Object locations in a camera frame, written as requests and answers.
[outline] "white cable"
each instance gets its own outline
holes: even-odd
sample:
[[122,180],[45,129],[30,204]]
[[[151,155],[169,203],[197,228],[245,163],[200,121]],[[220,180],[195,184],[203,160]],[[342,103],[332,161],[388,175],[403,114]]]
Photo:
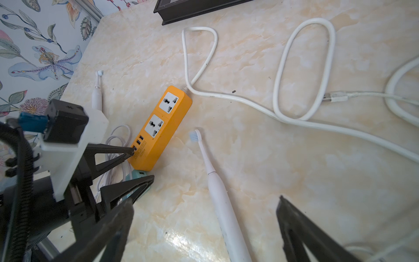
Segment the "white cable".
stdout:
[[[363,247],[363,246],[346,246],[345,249],[351,253],[353,253],[354,251],[358,251],[358,252],[364,252],[367,253],[371,256],[374,255],[374,252],[371,250],[371,248],[369,247]],[[384,258],[379,258],[377,259],[379,262],[387,262]]]
[[[114,132],[120,127],[126,127],[128,129],[128,139],[126,141],[122,137],[114,135]],[[128,146],[128,143],[131,139],[131,129],[127,125],[117,126],[116,128],[114,128],[112,130],[111,135],[108,137],[105,144],[109,145],[111,143],[111,140],[114,139],[114,138],[118,139],[121,142],[121,146],[124,146],[124,147]],[[105,154],[105,160],[109,161],[109,160],[114,159],[115,157],[118,157],[118,156],[119,156],[119,154],[115,154],[115,153]],[[126,177],[126,173],[125,173],[125,169],[124,169],[124,163],[125,163],[125,161],[121,164],[122,174],[123,174],[122,181],[125,181],[125,177]],[[131,165],[129,163],[128,163],[128,166],[129,166],[128,167],[129,177],[130,177],[130,179],[132,179],[132,168],[131,168]],[[103,175],[101,175],[99,177],[98,183],[96,184],[97,193],[95,195],[95,200],[97,200],[99,198],[101,187],[108,186],[108,185],[112,184],[112,177],[113,177],[112,173],[113,173],[113,169],[105,172]]]
[[[413,59],[412,61],[406,63],[404,66],[399,68],[390,78],[390,80],[387,83],[387,86],[385,87],[384,92],[387,94],[394,94],[394,90],[396,88],[397,82],[400,80],[400,78],[406,74],[409,70],[414,68],[415,66],[419,65],[419,57]],[[406,111],[404,111],[397,103],[396,101],[392,99],[385,99],[385,103],[387,104],[388,108],[397,116],[400,118],[406,120],[407,122],[411,123],[412,125],[415,125],[419,127],[419,117],[415,117]]]
[[375,255],[373,255],[372,257],[367,259],[365,262],[375,262],[375,261],[379,260],[380,258],[385,257],[386,255],[390,254],[391,252],[398,249],[399,247],[406,245],[407,243],[409,243],[410,241],[412,241],[416,237],[419,237],[419,228],[413,230],[413,232],[411,232],[407,236],[401,238],[396,243],[394,243],[394,244],[386,247],[385,249],[377,252]]
[[406,103],[413,104],[415,106],[419,106],[419,101],[404,98],[402,96],[381,93],[381,92],[372,92],[372,91],[335,91],[326,93],[323,97],[323,101],[330,101],[330,102],[341,102],[341,101],[348,101],[349,98],[357,97],[357,96],[377,96],[383,98],[394,99]]
[[[282,71],[284,69],[285,66],[285,60],[287,58],[288,55],[288,51],[291,47],[292,41],[294,40],[295,36],[297,35],[297,33],[305,26],[309,25],[309,24],[313,24],[313,23],[318,23],[321,24],[323,26],[325,26],[328,31],[329,31],[329,47],[328,47],[328,52],[327,52],[327,56],[326,56],[326,63],[325,63],[325,68],[324,68],[324,72],[323,72],[323,77],[322,77],[322,81],[321,81],[321,85],[319,88],[319,92],[317,94],[317,97],[312,105],[312,107],[308,110],[308,112],[300,117],[299,119],[293,119],[290,117],[285,116],[284,114],[282,114],[282,112],[279,110],[279,106],[278,106],[278,95],[279,95],[279,84],[281,81],[281,76],[282,76]],[[185,38],[185,31],[209,31],[214,35],[214,44],[212,46],[211,51],[209,52],[209,55],[207,57],[207,59],[205,60],[205,63],[202,65],[201,69],[198,71],[198,73],[195,75],[195,77],[192,79],[192,81],[189,81],[189,68],[188,68],[188,54],[187,54],[187,49],[186,49],[186,38]],[[196,82],[196,80],[201,76],[202,72],[205,70],[205,68],[208,65],[208,62],[211,60],[212,55],[214,54],[215,48],[217,46],[217,42],[218,42],[218,36],[217,36],[217,32],[210,28],[210,27],[203,27],[203,26],[199,26],[199,27],[188,27],[182,30],[182,44],[183,44],[183,51],[184,51],[184,61],[185,61],[185,81],[186,81],[186,86],[187,88],[196,95],[199,96],[206,96],[206,97],[215,97],[215,98],[223,98],[223,99],[229,99],[229,100],[233,100],[233,101],[238,101],[244,104],[247,104],[263,113],[265,113],[266,115],[284,122],[284,123],[288,123],[288,124],[293,124],[293,125],[297,125],[297,126],[302,126],[302,127],[311,127],[311,128],[316,128],[316,129],[320,129],[320,130],[325,130],[325,131],[332,131],[332,132],[337,132],[337,133],[342,133],[342,134],[346,134],[346,135],[351,135],[354,137],[359,137],[365,140],[368,140],[370,142],[376,143],[380,146],[383,146],[387,149],[390,149],[396,153],[399,153],[402,156],[405,156],[417,163],[419,163],[419,155],[415,154],[397,144],[394,144],[390,141],[387,141],[385,139],[382,139],[380,137],[365,133],[365,132],[361,132],[358,130],[354,130],[354,129],[350,129],[350,128],[345,128],[345,127],[339,127],[339,126],[334,126],[334,125],[326,125],[326,124],[321,124],[321,123],[315,123],[315,122],[308,122],[306,120],[308,120],[310,117],[312,117],[312,115],[316,112],[316,110],[318,109],[318,107],[320,106],[325,91],[326,91],[326,87],[327,87],[327,83],[328,83],[328,78],[329,78],[329,74],[330,74],[330,69],[331,69],[331,61],[333,58],[333,51],[334,51],[334,45],[335,45],[335,30],[333,28],[333,25],[326,19],[323,18],[313,18],[313,19],[309,19],[305,22],[303,22],[302,24],[300,24],[292,33],[290,39],[288,39],[287,44],[285,45],[285,49],[284,52],[282,53],[282,57],[281,57],[281,61],[279,63],[279,68],[278,68],[278,73],[277,73],[277,77],[275,79],[275,84],[274,84],[274,98],[273,98],[273,105],[274,105],[274,112],[270,111],[269,109],[258,105],[255,102],[252,102],[248,99],[239,97],[239,96],[233,96],[233,95],[228,95],[228,94],[223,94],[223,93],[213,93],[213,92],[202,92],[202,91],[198,91],[193,89],[192,85]]]

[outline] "white electric toothbrush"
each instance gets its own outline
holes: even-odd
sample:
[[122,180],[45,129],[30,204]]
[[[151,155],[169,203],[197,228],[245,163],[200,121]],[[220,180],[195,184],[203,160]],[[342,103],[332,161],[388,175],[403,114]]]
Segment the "white electric toothbrush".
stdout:
[[99,85],[99,76],[103,75],[103,70],[96,72],[96,85],[92,93],[92,108],[102,111],[102,91]]
[[231,262],[251,262],[252,260],[249,251],[247,250],[246,243],[240,231],[227,191],[207,156],[207,152],[202,144],[201,133],[196,129],[191,132],[189,136],[192,141],[198,142],[199,147],[201,148],[205,169],[208,174],[209,194],[211,195],[212,203],[215,207],[218,223],[220,224],[230,260]]

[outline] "table surface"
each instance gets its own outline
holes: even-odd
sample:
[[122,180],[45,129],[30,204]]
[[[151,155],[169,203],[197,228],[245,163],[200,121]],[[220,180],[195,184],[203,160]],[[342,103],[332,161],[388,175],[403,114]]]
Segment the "table surface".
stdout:
[[[391,74],[419,54],[419,2],[367,2],[255,0],[161,26],[153,14],[155,2],[148,1],[101,20],[62,99],[91,106],[95,71],[103,70],[106,133],[127,124],[136,135],[168,86],[185,87],[182,29],[209,26],[219,42],[195,88],[235,90],[272,110],[284,45],[301,22],[314,17],[330,20],[337,31],[327,90],[382,92]],[[186,37],[192,78],[213,36],[189,32]],[[311,106],[327,41],[320,25],[297,35],[279,94],[286,115],[301,116]],[[396,93],[418,100],[418,83],[415,68]],[[342,245],[379,249],[419,226],[419,165],[411,160],[359,138],[277,122],[235,101],[191,98],[189,112],[149,172],[154,184],[134,204],[124,262],[229,261],[204,162],[189,140],[196,127],[226,185],[253,261],[286,261],[275,215],[280,195]],[[419,151],[417,127],[392,114],[380,98],[322,104],[312,121],[355,128]],[[67,224],[49,238],[63,250],[74,239],[71,231]],[[417,260],[418,247],[413,242],[393,259]]]

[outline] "light blue object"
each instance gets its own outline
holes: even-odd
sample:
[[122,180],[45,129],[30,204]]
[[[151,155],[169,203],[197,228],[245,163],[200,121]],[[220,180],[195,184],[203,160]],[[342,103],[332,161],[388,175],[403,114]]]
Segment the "light blue object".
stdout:
[[[137,178],[140,178],[140,177],[144,177],[144,176],[147,176],[147,172],[146,171],[140,171],[140,170],[133,170],[132,171],[132,179],[137,179]],[[125,181],[128,181],[128,180],[130,180],[130,177],[129,177],[129,174],[128,175],[126,175],[126,177],[125,177]],[[142,194],[142,196],[148,191],[150,189],[150,187],[148,187],[147,189],[146,189],[146,191]],[[129,196],[134,192],[134,191],[131,191],[130,193],[128,193],[125,197],[123,197],[122,198],[122,200],[125,200],[125,199],[127,199],[127,198],[129,198]]]
[[37,116],[26,112],[19,115],[19,125],[21,125],[23,131],[43,133],[47,124],[47,116]]

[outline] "power strip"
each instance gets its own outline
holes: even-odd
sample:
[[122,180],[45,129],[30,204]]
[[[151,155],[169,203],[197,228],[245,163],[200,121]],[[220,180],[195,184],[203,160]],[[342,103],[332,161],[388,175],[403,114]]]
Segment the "power strip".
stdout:
[[174,86],[166,89],[131,145],[135,152],[128,162],[134,169],[153,169],[191,105],[192,99],[182,90]]

